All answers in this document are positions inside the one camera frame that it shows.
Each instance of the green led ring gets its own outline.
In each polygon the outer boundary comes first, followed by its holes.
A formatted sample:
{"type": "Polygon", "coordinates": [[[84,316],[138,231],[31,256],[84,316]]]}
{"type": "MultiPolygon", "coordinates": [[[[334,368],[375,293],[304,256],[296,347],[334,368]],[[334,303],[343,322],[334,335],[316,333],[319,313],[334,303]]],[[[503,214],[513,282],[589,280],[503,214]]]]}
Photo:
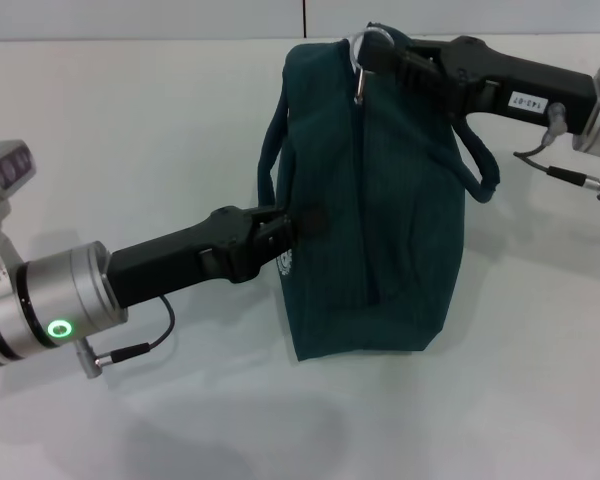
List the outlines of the green led ring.
{"type": "Polygon", "coordinates": [[[47,333],[53,338],[65,338],[71,335],[73,327],[66,320],[54,320],[47,327],[47,333]]]}

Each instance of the white tabletop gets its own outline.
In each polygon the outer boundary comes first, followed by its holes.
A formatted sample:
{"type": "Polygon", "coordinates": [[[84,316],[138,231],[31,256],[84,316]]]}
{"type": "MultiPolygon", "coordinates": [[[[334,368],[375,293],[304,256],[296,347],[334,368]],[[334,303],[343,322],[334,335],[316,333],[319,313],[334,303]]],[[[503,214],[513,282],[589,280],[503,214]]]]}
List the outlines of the white tabletop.
{"type": "MultiPolygon", "coordinates": [[[[600,65],[600,36],[485,39],[600,65]]],[[[0,44],[0,139],[27,141],[39,167],[5,222],[21,254],[115,250],[255,205],[293,45],[0,44]]],[[[471,123],[502,185],[467,201],[455,296],[426,352],[298,363],[273,266],[201,284],[170,296],[177,335],[97,380],[71,347],[0,369],[0,480],[600,479],[600,203],[512,158],[541,128],[471,123]]],[[[539,160],[600,175],[566,137],[539,160]]],[[[166,322],[148,302],[93,344],[166,322]]]]}

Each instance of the zipper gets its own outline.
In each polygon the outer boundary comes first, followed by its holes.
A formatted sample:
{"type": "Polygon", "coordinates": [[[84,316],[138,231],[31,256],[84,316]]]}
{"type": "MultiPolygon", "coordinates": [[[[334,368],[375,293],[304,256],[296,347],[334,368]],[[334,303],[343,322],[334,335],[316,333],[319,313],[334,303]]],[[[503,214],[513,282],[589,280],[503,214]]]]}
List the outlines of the zipper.
{"type": "Polygon", "coordinates": [[[362,254],[364,255],[364,266],[365,266],[365,277],[367,284],[367,302],[369,305],[376,305],[380,301],[380,294],[378,292],[378,285],[376,284],[375,277],[373,275],[373,269],[371,261],[369,259],[367,251],[367,241],[365,238],[364,230],[364,121],[365,121],[365,102],[362,101],[357,104],[354,100],[357,90],[357,75],[354,74],[349,61],[348,48],[347,55],[343,55],[345,77],[348,80],[347,94],[349,96],[349,107],[351,112],[351,132],[353,137],[353,170],[356,179],[356,191],[357,191],[357,208],[358,218],[360,220],[361,237],[362,237],[362,254]]]}

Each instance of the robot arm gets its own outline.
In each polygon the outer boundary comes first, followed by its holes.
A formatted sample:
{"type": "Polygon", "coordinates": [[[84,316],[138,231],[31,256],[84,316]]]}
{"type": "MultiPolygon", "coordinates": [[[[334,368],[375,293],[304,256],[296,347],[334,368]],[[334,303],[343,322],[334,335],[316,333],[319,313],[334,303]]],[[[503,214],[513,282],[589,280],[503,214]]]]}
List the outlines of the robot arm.
{"type": "MultiPolygon", "coordinates": [[[[471,37],[397,49],[369,35],[359,62],[394,75],[452,118],[487,112],[546,126],[549,137],[569,132],[576,150],[600,157],[600,70],[592,78],[509,57],[471,37]]],[[[0,142],[0,226],[8,198],[34,173],[23,142],[0,142]]],[[[600,181],[593,184],[600,199],[600,181]]],[[[87,376],[98,376],[104,356],[93,352],[89,335],[124,323],[131,305],[214,278],[254,278],[292,247],[295,230],[282,210],[225,207],[191,228],[113,254],[95,242],[27,263],[0,230],[0,366],[74,343],[87,376]]],[[[146,353],[144,345],[117,358],[146,353]]]]}

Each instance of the dark green bag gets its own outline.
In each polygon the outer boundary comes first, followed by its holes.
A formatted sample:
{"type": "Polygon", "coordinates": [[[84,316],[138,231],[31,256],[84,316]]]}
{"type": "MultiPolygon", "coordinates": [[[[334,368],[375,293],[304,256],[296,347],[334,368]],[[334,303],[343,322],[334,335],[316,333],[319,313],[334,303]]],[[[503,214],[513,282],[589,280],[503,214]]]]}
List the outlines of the dark green bag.
{"type": "Polygon", "coordinates": [[[442,329],[460,268],[465,190],[486,202],[499,183],[465,121],[453,127],[481,183],[426,98],[377,75],[362,106],[354,92],[348,41],[291,50],[258,167],[260,205],[285,206],[300,228],[297,246],[278,258],[299,360],[423,350],[442,329]]]}

